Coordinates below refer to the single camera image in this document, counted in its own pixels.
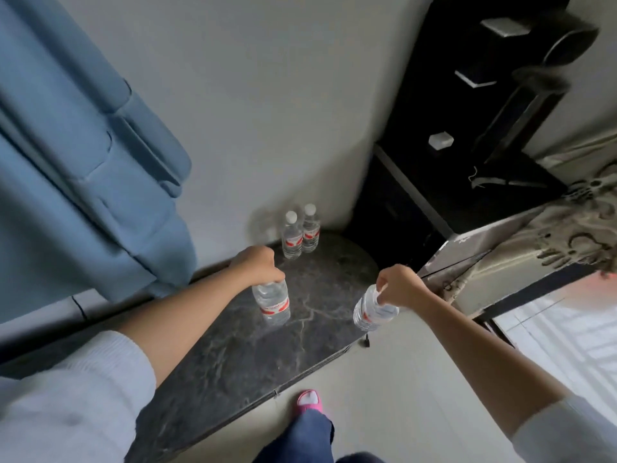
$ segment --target blue fabric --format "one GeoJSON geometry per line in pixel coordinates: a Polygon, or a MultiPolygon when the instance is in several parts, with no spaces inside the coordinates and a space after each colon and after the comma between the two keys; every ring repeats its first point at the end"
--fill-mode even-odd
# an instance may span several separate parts
{"type": "MultiPolygon", "coordinates": [[[[332,440],[335,428],[314,409],[300,414],[285,431],[266,445],[253,463],[334,463],[332,440]]],[[[369,452],[353,453],[337,463],[383,463],[369,452]]]]}
{"type": "Polygon", "coordinates": [[[56,0],[0,0],[0,322],[187,284],[190,160],[56,0]]]}

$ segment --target plastic bottle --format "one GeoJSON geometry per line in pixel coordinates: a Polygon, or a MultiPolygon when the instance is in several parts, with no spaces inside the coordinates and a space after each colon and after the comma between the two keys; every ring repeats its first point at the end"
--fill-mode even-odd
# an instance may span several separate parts
{"type": "Polygon", "coordinates": [[[317,208],[313,203],[304,207],[304,238],[302,240],[302,251],[311,253],[317,248],[319,243],[319,233],[321,225],[317,217],[317,208]]]}
{"type": "Polygon", "coordinates": [[[281,235],[282,253],[285,258],[295,260],[302,255],[302,228],[298,224],[298,215],[295,211],[287,211],[281,235]]]}
{"type": "Polygon", "coordinates": [[[253,295],[268,325],[278,327],[289,320],[291,310],[285,280],[253,286],[253,295]]]}
{"type": "Polygon", "coordinates": [[[398,315],[395,305],[379,305],[377,303],[377,286],[372,285],[355,305],[353,322],[363,331],[374,331],[380,325],[388,323],[398,315]]]}

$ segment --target dark gray marble surface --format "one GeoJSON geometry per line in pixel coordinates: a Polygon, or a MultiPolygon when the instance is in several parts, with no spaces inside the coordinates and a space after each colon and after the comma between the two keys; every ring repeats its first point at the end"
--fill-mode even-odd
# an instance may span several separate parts
{"type": "MultiPolygon", "coordinates": [[[[128,463],[173,458],[362,336],[352,311],[377,275],[362,249],[324,233],[317,250],[297,260],[285,260],[278,249],[276,264],[287,278],[289,322],[269,330],[250,289],[232,300],[139,415],[128,463]]],[[[20,378],[49,368],[129,314],[3,364],[0,375],[20,378]]]]}

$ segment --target foot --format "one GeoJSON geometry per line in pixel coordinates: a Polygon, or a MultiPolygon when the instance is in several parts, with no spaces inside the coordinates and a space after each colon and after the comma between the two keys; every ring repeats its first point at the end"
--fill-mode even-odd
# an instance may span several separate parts
{"type": "Polygon", "coordinates": [[[315,390],[303,391],[296,401],[296,414],[302,414],[307,409],[316,409],[323,414],[321,400],[315,390]]]}

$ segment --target gray sweater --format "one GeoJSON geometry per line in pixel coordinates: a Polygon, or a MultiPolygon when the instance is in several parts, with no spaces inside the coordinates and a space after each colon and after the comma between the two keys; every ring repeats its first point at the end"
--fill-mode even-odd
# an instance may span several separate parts
{"type": "MultiPolygon", "coordinates": [[[[115,331],[50,370],[0,379],[0,462],[121,463],[155,387],[146,355],[115,331]]],[[[527,463],[617,463],[617,428],[578,396],[533,416],[513,444],[527,463]]]]}

